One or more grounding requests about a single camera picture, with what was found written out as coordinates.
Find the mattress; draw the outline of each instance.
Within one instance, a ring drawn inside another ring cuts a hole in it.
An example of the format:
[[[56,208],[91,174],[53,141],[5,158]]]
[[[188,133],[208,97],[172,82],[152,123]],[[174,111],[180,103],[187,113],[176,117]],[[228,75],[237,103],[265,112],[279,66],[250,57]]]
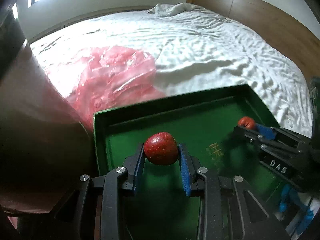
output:
[[[312,112],[306,80],[287,57],[249,27],[200,6],[158,4],[151,10],[116,13],[66,27],[31,44],[49,72],[83,48],[123,46],[155,58],[154,86],[167,96],[249,84],[279,124],[311,137]],[[50,77],[67,97],[81,73]]]

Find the small red fruit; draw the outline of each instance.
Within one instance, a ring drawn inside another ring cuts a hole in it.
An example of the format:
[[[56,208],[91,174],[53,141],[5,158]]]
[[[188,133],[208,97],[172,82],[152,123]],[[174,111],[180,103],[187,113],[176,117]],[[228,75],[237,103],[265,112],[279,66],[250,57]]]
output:
[[[176,140],[168,132],[160,132],[151,136],[144,143],[146,158],[155,165],[171,165],[178,159]]]
[[[248,117],[248,116],[242,117],[238,121],[238,125],[244,126],[245,128],[250,129],[250,130],[255,130],[255,128],[256,128],[256,122],[254,121],[254,119],[252,119],[251,117]]]

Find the metal screw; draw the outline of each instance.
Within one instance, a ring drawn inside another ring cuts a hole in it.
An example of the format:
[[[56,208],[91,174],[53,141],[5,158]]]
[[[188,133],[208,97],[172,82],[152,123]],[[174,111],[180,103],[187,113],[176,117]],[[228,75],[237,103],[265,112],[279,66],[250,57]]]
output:
[[[118,173],[123,173],[123,172],[125,172],[125,167],[118,167],[118,168],[116,168],[116,172],[118,172]]]
[[[242,182],[243,178],[241,176],[235,176],[235,181],[236,182]]]
[[[208,171],[208,169],[207,169],[206,167],[200,167],[200,168],[198,169],[198,171],[199,171],[200,173],[206,173],[206,172]]]
[[[87,174],[83,174],[83,175],[80,176],[80,180],[81,181],[86,181],[88,179],[89,179],[89,175],[87,175]]]

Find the headboard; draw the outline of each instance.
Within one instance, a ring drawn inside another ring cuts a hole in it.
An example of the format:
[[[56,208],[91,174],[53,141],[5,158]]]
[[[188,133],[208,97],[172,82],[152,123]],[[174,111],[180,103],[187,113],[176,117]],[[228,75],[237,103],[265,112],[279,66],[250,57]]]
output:
[[[302,23],[262,0],[187,0],[250,27],[291,59],[307,82],[320,76],[320,40]]]

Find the pink plastic bag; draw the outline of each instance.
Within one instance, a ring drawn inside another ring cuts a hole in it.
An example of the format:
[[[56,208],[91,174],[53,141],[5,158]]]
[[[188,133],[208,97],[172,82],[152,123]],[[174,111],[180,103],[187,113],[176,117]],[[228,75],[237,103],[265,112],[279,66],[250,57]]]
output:
[[[79,115],[92,127],[93,113],[164,97],[153,87],[154,58],[141,50],[105,47],[82,50],[75,64],[86,64],[79,84],[67,97]]]

